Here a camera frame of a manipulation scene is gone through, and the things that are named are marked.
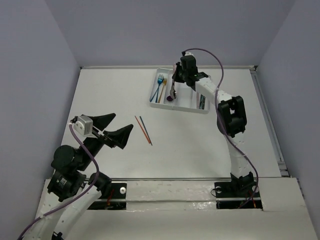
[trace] gray wall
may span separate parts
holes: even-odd
[[[284,160],[320,238],[320,1],[297,0],[259,67]]]
[[[46,2],[81,66],[171,65],[190,47],[212,50],[225,65],[257,65],[294,0]]]
[[[35,217],[79,67],[44,0],[0,1],[0,239]]]

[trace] chopstick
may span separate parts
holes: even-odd
[[[144,127],[144,130],[145,130],[146,134],[148,135],[150,144],[151,144],[151,146],[153,146],[153,145],[152,145],[152,142],[151,142],[151,139],[150,139],[150,136],[149,136],[149,133],[148,133],[148,131],[147,131],[147,128],[146,128],[145,123],[144,123],[144,121],[142,120],[142,117],[141,117],[141,116],[140,116],[140,120],[141,120],[141,123],[142,123],[142,125],[143,125],[143,127]]]
[[[141,130],[142,130],[142,132],[143,132],[143,134],[144,134],[144,136],[145,136],[145,138],[146,138],[146,140],[148,141],[149,144],[151,144],[151,141],[150,141],[150,139],[148,138],[147,134],[145,133],[143,127],[141,126],[141,124],[140,124],[137,116],[134,116],[134,117],[135,117],[136,121],[138,122],[138,124],[139,124],[139,126],[140,126],[140,128],[141,128]]]

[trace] blue fork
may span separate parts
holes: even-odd
[[[151,103],[152,100],[155,98],[155,95],[156,95],[155,102],[156,102],[156,103],[158,102],[159,88],[160,88],[160,85],[163,83],[164,79],[165,79],[164,76],[163,76],[162,74],[160,74],[159,77],[158,77],[158,80],[157,80],[157,82],[158,82],[158,87],[157,87],[157,89],[155,90],[152,98],[150,99],[150,103]]]

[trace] white tray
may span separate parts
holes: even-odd
[[[192,113],[200,113],[200,114],[207,114],[210,110],[210,102],[206,99],[204,104],[204,109],[199,109],[200,103],[200,95],[198,94],[198,101],[197,101],[197,93],[192,90],[191,87],[187,86],[185,83],[175,82],[174,89],[177,92],[177,98],[173,101],[168,101],[167,97],[170,95],[170,89],[172,84],[172,69],[166,68],[158,68],[156,70],[156,74],[153,80],[153,86],[151,89],[151,93],[149,96],[148,101],[152,98],[155,91],[158,88],[158,77],[162,74],[165,79],[167,79],[167,83],[160,85],[159,88],[159,96],[161,94],[162,88],[165,87],[163,90],[161,99],[159,103],[156,103],[156,96],[153,98],[152,102],[150,102],[150,106],[152,108],[159,108],[159,109],[168,109],[168,110],[178,110],[184,112],[192,112]]]

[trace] screw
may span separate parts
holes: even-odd
[[[127,189],[124,186],[120,188],[121,194],[126,194],[126,192],[127,192]]]

